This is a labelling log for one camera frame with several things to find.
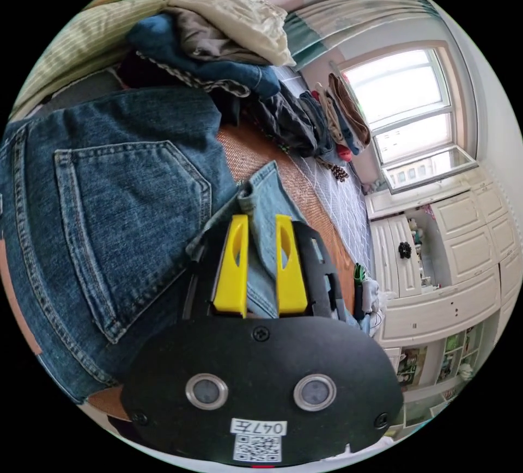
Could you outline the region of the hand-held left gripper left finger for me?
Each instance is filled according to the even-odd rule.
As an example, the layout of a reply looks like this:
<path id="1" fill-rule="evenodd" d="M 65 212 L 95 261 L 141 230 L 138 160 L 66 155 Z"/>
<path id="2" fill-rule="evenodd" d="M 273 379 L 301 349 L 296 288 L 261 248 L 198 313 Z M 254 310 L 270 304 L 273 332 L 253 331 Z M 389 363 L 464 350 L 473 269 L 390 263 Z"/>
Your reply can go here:
<path id="1" fill-rule="evenodd" d="M 248 218 L 232 216 L 217 272 L 212 305 L 218 314 L 247 317 Z"/>

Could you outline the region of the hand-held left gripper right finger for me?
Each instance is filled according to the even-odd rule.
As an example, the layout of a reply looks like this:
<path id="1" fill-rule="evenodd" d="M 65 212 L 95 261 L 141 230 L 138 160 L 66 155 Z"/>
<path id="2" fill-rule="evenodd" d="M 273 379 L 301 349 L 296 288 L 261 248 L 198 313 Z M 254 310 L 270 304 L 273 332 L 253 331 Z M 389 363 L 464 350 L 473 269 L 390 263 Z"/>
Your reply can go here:
<path id="1" fill-rule="evenodd" d="M 290 216 L 278 214 L 276 224 L 276 299 L 279 316 L 306 312 L 308 301 L 299 250 Z"/>

